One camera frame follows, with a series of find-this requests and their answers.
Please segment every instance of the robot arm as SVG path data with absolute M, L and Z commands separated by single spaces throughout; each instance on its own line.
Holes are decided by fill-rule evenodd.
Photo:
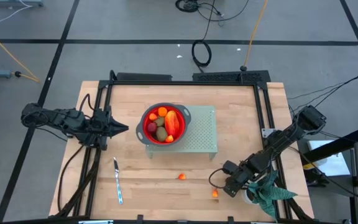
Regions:
M 231 161 L 223 164 L 223 172 L 230 175 L 223 190 L 231 197 L 248 181 L 255 182 L 268 170 L 271 162 L 282 151 L 306 134 L 317 134 L 326 124 L 326 117 L 312 106 L 304 107 L 294 117 L 293 123 L 283 131 L 274 131 L 263 141 L 264 150 L 250 155 L 239 165 Z
M 21 120 L 28 128 L 50 126 L 67 136 L 75 136 L 84 146 L 99 146 L 102 150 L 107 147 L 103 137 L 111 138 L 128 130 L 128 126 L 112 118 L 111 107 L 106 111 L 96 108 L 94 115 L 86 119 L 84 113 L 76 109 L 46 110 L 36 103 L 29 103 L 22 111 Z

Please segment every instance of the metal stand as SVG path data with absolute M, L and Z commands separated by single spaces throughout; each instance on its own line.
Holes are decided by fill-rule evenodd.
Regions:
M 325 144 L 318 147 L 317 149 L 307 152 L 304 155 L 310 160 L 310 162 L 316 162 L 353 148 L 355 142 L 358 142 L 358 130 L 348 134 L 347 136 L 344 136 L 343 138 L 337 139 L 331 143 Z M 301 159 L 302 165 L 309 164 L 309 162 L 303 158 Z
M 184 105 L 191 114 L 191 123 L 188 125 L 183 138 L 171 146 L 146 145 L 147 156 L 153 154 L 197 153 L 209 154 L 213 159 L 218 153 L 218 135 L 216 133 L 216 117 L 214 106 Z

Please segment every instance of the yellow cable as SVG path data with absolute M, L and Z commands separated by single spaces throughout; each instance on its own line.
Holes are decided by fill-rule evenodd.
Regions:
M 10 51 L 7 50 L 7 48 L 5 46 L 3 46 L 3 44 L 0 43 L 0 46 L 2 47 L 2 49 L 4 49 L 6 51 L 7 54 L 9 54 L 9 56 L 11 56 L 13 58 L 13 60 L 15 60 L 22 68 L 24 68 L 30 75 L 32 75 L 34 78 L 31 78 L 32 80 L 36 81 L 36 82 L 40 82 L 38 77 L 36 77 L 26 66 L 24 66 L 18 59 L 15 58 L 15 56 L 13 56 Z
M 247 52 L 246 62 L 244 62 L 244 66 L 247 66 L 247 62 L 248 62 L 248 58 L 249 58 L 249 53 L 250 53 L 250 51 L 251 51 L 252 41 L 254 40 L 254 36 L 255 36 L 256 30 L 258 29 L 259 22 L 260 22 L 260 20 L 262 19 L 262 16 L 263 16 L 263 14 L 264 14 L 264 11 L 265 11 L 265 8 L 266 8 L 266 5 L 267 5 L 267 1 L 268 1 L 268 0 L 265 0 L 264 7 L 262 8 L 262 10 L 261 10 L 261 12 L 260 12 L 260 14 L 259 14 L 258 21 L 256 22 L 256 25 L 255 25 L 255 27 L 254 27 L 254 31 L 252 32 L 251 40 L 249 41 L 249 46 L 248 46 L 248 52 Z
M 21 74 L 21 73 L 20 73 L 20 76 L 21 76 L 21 77 L 24 77 L 24 78 L 28 78 L 28 79 L 34 80 L 34 81 L 36 81 L 36 82 L 39 82 L 38 80 L 36 80 L 36 79 L 34 79 L 34 78 L 32 78 L 32 77 L 30 77 L 30 76 L 28 76 L 28 75 L 24 75 L 24 74 Z

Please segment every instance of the butter knife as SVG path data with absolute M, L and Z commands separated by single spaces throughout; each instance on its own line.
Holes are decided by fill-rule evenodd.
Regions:
M 118 180 L 118 174 L 119 174 L 119 169 L 118 169 L 118 163 L 116 158 L 114 157 L 114 168 L 116 170 L 116 183 L 117 183 L 117 193 L 118 193 L 118 202 L 120 205 L 122 205 L 122 203 L 124 203 L 122 201 L 122 193 L 121 193 L 121 187 L 119 185 L 119 180 Z

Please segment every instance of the wooden tabletop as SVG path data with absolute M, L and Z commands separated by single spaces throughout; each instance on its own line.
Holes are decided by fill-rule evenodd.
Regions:
M 97 86 L 98 82 L 82 83 L 77 108 L 87 93 L 94 104 Z M 268 92 L 276 128 L 286 128 L 291 124 L 291 117 L 283 84 L 268 83 Z M 147 157 L 145 146 L 135 135 L 135 127 L 147 108 L 161 102 L 215 106 L 219 151 L 212 161 L 207 154 L 156 154 L 153 159 Z M 227 160 L 238 163 L 262 148 L 252 87 L 116 85 L 112 88 L 111 106 L 114 119 L 128 125 L 129 130 L 109 139 L 107 151 L 102 152 L 92 218 L 133 220 L 142 214 L 145 220 L 224 221 L 233 216 L 235 221 L 272 221 L 258 205 L 246 204 L 240 194 L 231 198 L 219 190 L 219 197 L 213 198 L 214 188 L 208 183 L 210 173 L 221 168 Z M 262 106 L 265 124 L 268 124 L 263 100 Z M 88 115 L 92 112 L 86 103 L 83 111 Z M 76 139 L 68 140 L 62 167 L 79 147 Z M 65 172 L 62 205 L 78 186 L 84 152 L 82 150 L 71 161 Z M 113 157 L 120 168 L 122 205 L 117 199 Z M 306 214 L 313 217 L 299 155 L 285 150 L 282 163 L 288 190 L 298 194 L 295 200 Z M 186 174 L 187 179 L 178 180 L 180 173 Z M 217 173 L 213 182 L 224 185 L 226 177 Z M 86 190 L 82 214 L 87 194 Z M 55 213 L 57 188 L 50 209 L 51 215 Z

